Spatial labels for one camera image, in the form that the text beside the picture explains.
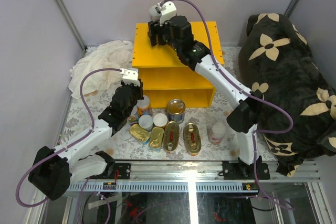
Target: black floral blanket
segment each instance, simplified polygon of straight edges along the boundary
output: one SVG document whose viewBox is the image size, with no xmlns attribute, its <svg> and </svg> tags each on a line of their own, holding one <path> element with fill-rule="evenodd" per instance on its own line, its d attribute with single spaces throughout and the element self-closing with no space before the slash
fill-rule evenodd
<svg viewBox="0 0 336 224">
<path fill-rule="evenodd" d="M 305 38 L 280 14 L 250 16 L 247 41 L 239 53 L 243 83 L 286 110 L 294 127 L 264 134 L 279 161 L 278 172 L 292 176 L 305 159 L 336 154 L 336 91 L 314 63 Z M 262 105 L 258 128 L 283 130 L 288 119 Z"/>
</svg>

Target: connector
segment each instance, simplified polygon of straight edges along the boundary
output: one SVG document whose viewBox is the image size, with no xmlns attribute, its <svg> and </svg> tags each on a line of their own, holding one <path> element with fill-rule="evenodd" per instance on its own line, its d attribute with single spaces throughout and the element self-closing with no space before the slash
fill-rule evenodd
<svg viewBox="0 0 336 224">
<path fill-rule="evenodd" d="M 135 86 L 140 86 L 139 74 L 137 68 L 124 69 L 121 68 L 122 81 L 125 84 L 134 84 Z"/>
</svg>

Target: table surface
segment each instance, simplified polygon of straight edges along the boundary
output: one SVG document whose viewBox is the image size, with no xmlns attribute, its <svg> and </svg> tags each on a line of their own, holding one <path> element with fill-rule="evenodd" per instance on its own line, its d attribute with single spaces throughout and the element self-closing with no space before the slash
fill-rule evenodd
<svg viewBox="0 0 336 224">
<path fill-rule="evenodd" d="M 88 49 L 87 54 L 94 51 L 95 47 Z M 225 68 L 237 79 L 239 79 L 238 53 L 240 47 L 223 47 Z M 85 95 L 86 102 L 94 116 L 97 116 L 111 102 L 112 95 L 119 83 L 113 84 L 108 90 L 96 91 Z M 150 150 L 148 145 L 143 145 L 134 139 L 130 132 L 130 126 L 125 125 L 116 135 L 104 140 L 90 150 L 89 154 L 97 151 L 105 151 L 114 159 L 156 159 L 156 160 L 193 160 L 193 161 L 232 161 L 236 160 L 238 153 L 232 156 L 230 148 L 237 141 L 235 132 L 226 123 L 226 116 L 230 113 L 231 107 L 225 97 L 216 91 L 212 106 L 210 108 L 187 108 L 185 120 L 180 124 L 180 141 L 177 150 L 173 154 L 166 153 L 163 149 L 159 152 Z M 153 109 L 153 115 L 165 113 L 165 109 Z M 227 125 L 224 139 L 218 145 L 213 145 L 208 140 L 208 133 L 212 125 L 222 120 Z M 193 122 L 198 126 L 202 140 L 202 149 L 196 156 L 188 154 L 183 140 L 182 130 L 184 125 Z M 90 117 L 80 99 L 72 99 L 69 114 L 66 120 L 61 140 L 70 140 L 78 133 L 91 125 Z M 264 161 L 275 161 L 273 153 L 269 150 L 265 140 L 258 138 L 258 152 Z"/>
</svg>

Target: shelf board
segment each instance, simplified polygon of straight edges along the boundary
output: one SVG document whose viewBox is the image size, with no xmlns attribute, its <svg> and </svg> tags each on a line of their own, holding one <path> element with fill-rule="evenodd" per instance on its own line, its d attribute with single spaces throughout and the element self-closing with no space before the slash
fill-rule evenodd
<svg viewBox="0 0 336 224">
<path fill-rule="evenodd" d="M 190 90 L 144 90 L 151 99 L 152 108 L 167 108 L 173 99 L 181 99 L 187 108 L 207 108 L 215 94 L 215 89 Z"/>
<path fill-rule="evenodd" d="M 191 22 L 194 39 L 209 47 L 206 31 L 202 22 Z M 223 64 L 223 53 L 220 46 L 217 25 L 215 21 L 207 22 L 213 52 L 220 64 Z M 134 68 L 165 68 L 184 67 L 176 52 L 168 45 L 151 46 L 147 23 L 138 23 L 134 39 L 133 67 Z"/>
<path fill-rule="evenodd" d="M 190 68 L 142 68 L 143 90 L 213 89 L 214 86 Z"/>
</svg>

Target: rectangular can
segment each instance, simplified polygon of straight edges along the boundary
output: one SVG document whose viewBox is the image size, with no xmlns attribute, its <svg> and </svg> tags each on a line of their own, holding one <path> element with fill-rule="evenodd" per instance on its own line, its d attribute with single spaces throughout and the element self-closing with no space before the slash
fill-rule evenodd
<svg viewBox="0 0 336 224">
<path fill-rule="evenodd" d="M 162 145 L 162 139 L 163 139 L 164 129 L 160 127 L 154 127 L 152 130 L 151 139 L 149 140 L 149 147 L 160 151 L 161 145 Z"/>
<path fill-rule="evenodd" d="M 163 148 L 167 153 L 174 153 L 180 138 L 180 126 L 177 122 L 169 122 L 164 130 Z"/>
<path fill-rule="evenodd" d="M 201 136 L 198 127 L 194 123 L 188 123 L 184 128 L 184 143 L 188 153 L 196 156 L 202 147 Z"/>
<path fill-rule="evenodd" d="M 148 143 L 149 138 L 151 136 L 151 134 L 148 131 L 140 127 L 138 124 L 132 125 L 132 127 L 130 128 L 130 133 L 135 139 L 139 140 L 140 143 L 142 144 Z"/>
<path fill-rule="evenodd" d="M 168 119 L 178 124 L 184 121 L 185 104 L 180 99 L 171 100 L 167 105 Z"/>
</svg>

